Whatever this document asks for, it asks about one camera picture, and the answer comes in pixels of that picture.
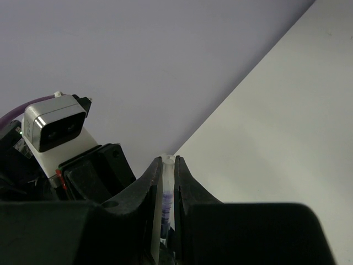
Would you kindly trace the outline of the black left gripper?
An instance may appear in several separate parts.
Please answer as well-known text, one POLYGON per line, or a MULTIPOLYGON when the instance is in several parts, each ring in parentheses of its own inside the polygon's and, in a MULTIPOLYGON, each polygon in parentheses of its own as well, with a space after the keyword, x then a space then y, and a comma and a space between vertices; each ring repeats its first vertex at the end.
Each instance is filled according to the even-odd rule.
MULTIPOLYGON (((59 180, 67 200, 106 201, 136 177, 121 145, 105 144, 59 164, 59 180)), ((1 130, 1 201, 42 200, 58 196, 13 120, 1 130)))

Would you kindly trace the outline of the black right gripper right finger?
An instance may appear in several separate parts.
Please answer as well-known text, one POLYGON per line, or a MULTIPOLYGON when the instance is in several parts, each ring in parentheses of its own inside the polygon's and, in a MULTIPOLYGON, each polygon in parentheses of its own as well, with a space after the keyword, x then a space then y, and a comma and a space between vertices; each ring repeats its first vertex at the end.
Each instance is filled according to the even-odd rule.
POLYGON ((182 264, 334 264, 315 213, 298 203, 223 203, 175 160, 176 259, 182 264))

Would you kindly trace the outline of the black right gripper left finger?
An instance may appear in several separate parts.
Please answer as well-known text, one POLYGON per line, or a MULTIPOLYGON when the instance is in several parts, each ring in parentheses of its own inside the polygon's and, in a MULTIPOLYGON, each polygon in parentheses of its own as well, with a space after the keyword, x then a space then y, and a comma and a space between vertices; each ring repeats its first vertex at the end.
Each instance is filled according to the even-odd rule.
POLYGON ((162 160, 102 204, 1 203, 2 264, 157 264, 162 160))

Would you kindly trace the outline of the purple gel pen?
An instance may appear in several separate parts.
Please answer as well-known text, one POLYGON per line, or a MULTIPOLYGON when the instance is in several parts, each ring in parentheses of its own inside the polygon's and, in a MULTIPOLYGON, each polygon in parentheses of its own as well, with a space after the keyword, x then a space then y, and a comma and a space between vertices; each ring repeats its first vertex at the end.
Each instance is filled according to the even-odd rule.
POLYGON ((171 224, 171 209, 173 206, 173 193, 163 193, 162 198, 162 219, 161 219, 161 242, 167 245, 168 233, 171 224))

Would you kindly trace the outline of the clear pen cap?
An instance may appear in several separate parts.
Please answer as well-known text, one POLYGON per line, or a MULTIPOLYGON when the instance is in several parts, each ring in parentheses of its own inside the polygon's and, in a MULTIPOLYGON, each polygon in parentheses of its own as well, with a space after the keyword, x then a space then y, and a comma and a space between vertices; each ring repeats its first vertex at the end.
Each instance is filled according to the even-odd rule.
POLYGON ((163 193, 174 194, 175 157, 172 155, 162 154, 162 164, 163 193))

